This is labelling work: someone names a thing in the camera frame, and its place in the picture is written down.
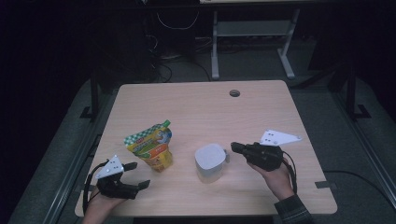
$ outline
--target black cable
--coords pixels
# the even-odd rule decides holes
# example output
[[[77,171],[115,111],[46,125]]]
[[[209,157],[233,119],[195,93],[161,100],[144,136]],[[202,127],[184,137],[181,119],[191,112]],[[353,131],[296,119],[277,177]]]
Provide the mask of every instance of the black cable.
[[[239,53],[245,50],[248,50],[250,48],[249,44],[247,43],[240,43],[235,41],[233,38],[227,38],[227,39],[220,39],[218,41],[218,54],[235,54],[235,53]]]
[[[96,197],[98,194],[100,194],[100,191],[96,192],[95,195],[93,195],[93,196],[90,198],[90,201],[91,201],[94,197]]]
[[[105,162],[102,162],[99,165],[97,165],[95,168],[93,168],[92,172],[87,177],[87,182],[85,182],[84,192],[83,192],[83,197],[82,197],[82,211],[84,212],[84,214],[88,208],[88,191],[90,191],[90,184],[92,181],[93,174],[96,172],[97,169],[105,166],[107,164],[107,162],[108,161],[105,161]]]
[[[171,69],[170,67],[166,66],[166,65],[163,64],[163,63],[160,63],[159,66],[162,66],[162,67],[168,69],[168,70],[169,70],[169,74],[170,74],[170,75],[169,75],[169,78],[163,80],[163,76],[162,76],[162,74],[160,73],[161,82],[162,82],[162,83],[167,83],[167,82],[169,82],[169,81],[171,80],[171,78],[172,78],[172,75],[173,75],[172,69]]]
[[[289,153],[287,153],[285,151],[282,151],[282,152],[285,153],[286,155],[288,155],[288,157],[291,160],[291,163],[293,164],[293,168],[291,168],[291,166],[285,160],[282,160],[282,162],[286,165],[286,167],[289,170],[291,184],[293,185],[293,191],[294,191],[295,194],[297,194],[297,170],[296,170],[296,166],[294,164],[294,160],[291,158]]]
[[[202,39],[208,39],[209,41],[206,41],[204,44],[201,44],[200,46],[195,48],[195,53],[204,53],[204,49],[211,49],[213,44],[212,44],[212,38],[211,37],[204,37]]]
[[[207,71],[206,71],[206,69],[203,67],[203,66],[201,66],[200,64],[198,64],[197,62],[193,62],[193,61],[191,61],[191,60],[185,60],[185,61],[174,61],[174,60],[169,60],[167,63],[192,63],[192,64],[195,64],[195,65],[197,65],[198,67],[200,67],[200,68],[202,68],[203,70],[204,70],[204,72],[205,72],[205,74],[206,74],[206,77],[207,77],[207,80],[210,82],[210,81],[212,81],[212,79],[210,78],[210,75],[209,75],[209,73],[207,73]]]
[[[382,192],[382,190],[377,187],[375,184],[373,184],[372,182],[370,182],[368,179],[364,178],[361,175],[349,172],[349,171],[342,171],[342,170],[324,170],[323,173],[327,173],[327,174],[347,174],[347,175],[354,175],[358,178],[360,178],[361,180],[365,181],[367,184],[369,184],[371,187],[373,187],[374,189],[376,189],[381,195],[382,197],[384,197],[385,201],[387,201],[387,203],[390,205],[391,208],[394,209],[392,202],[390,201],[390,199],[387,197],[387,195],[385,195],[384,192]]]

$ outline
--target yellow juice pouch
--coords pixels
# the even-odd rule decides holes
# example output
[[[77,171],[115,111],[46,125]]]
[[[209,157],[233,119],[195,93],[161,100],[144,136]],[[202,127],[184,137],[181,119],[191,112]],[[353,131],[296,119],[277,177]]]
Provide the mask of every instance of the yellow juice pouch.
[[[172,137],[168,128],[170,123],[166,120],[163,124],[124,138],[126,148],[157,172],[162,172],[173,163],[168,146]]]

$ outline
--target wooden table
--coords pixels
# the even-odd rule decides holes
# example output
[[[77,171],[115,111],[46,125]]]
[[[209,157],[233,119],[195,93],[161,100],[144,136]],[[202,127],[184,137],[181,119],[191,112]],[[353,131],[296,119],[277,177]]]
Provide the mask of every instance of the wooden table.
[[[240,96],[232,97],[231,90],[240,91]],[[166,119],[171,121],[169,128],[173,137],[169,147],[174,164],[156,173],[125,148],[123,138]],[[123,183],[135,185],[151,180],[149,187],[140,191],[135,200],[117,207],[114,216],[274,215],[276,197],[263,178],[246,164],[245,158],[233,153],[230,147],[231,142],[260,141],[266,129],[303,138],[281,146],[296,163],[298,194],[312,214],[334,213],[337,205],[330,189],[316,187],[315,182],[326,179],[283,81],[124,85],[91,169],[118,155],[122,163],[138,162],[135,170],[123,174]],[[196,174],[194,152],[210,143],[227,149],[231,161],[225,165],[218,181],[203,184]],[[78,216],[83,216],[81,205],[80,197],[76,206]]]

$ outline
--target hand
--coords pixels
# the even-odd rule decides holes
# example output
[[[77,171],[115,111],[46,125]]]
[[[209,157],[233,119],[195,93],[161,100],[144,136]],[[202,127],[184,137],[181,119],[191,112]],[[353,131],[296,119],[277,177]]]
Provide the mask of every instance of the hand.
[[[289,170],[285,164],[282,163],[278,169],[271,172],[265,171],[250,162],[247,164],[262,175],[262,177],[265,179],[265,183],[267,183],[268,188],[280,201],[294,195],[290,183]]]
[[[109,198],[102,195],[99,189],[95,187],[91,193],[90,202],[88,204],[87,212],[82,220],[83,224],[96,224],[105,222],[111,210],[117,207],[120,203],[125,202],[126,199]]]

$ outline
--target sleeve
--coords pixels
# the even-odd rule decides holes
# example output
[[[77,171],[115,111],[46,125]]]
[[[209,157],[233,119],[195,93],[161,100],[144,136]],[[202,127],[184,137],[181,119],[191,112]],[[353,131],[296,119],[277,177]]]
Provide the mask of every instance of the sleeve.
[[[312,216],[301,202],[298,195],[293,195],[275,204],[283,223],[286,224],[305,224],[313,223]]]

